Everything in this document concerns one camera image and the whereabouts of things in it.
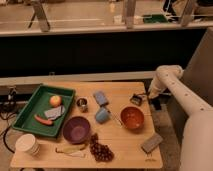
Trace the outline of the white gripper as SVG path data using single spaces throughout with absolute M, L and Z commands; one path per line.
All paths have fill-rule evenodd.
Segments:
M 154 99 L 161 93 L 162 87 L 159 84 L 151 83 L 148 88 L 148 98 Z

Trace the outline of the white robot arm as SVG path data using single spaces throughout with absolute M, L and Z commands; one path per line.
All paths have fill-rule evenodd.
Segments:
M 159 66 L 149 87 L 150 99 L 169 89 L 188 115 L 185 123 L 179 171 L 213 171 L 213 106 L 180 81 L 179 65 Z

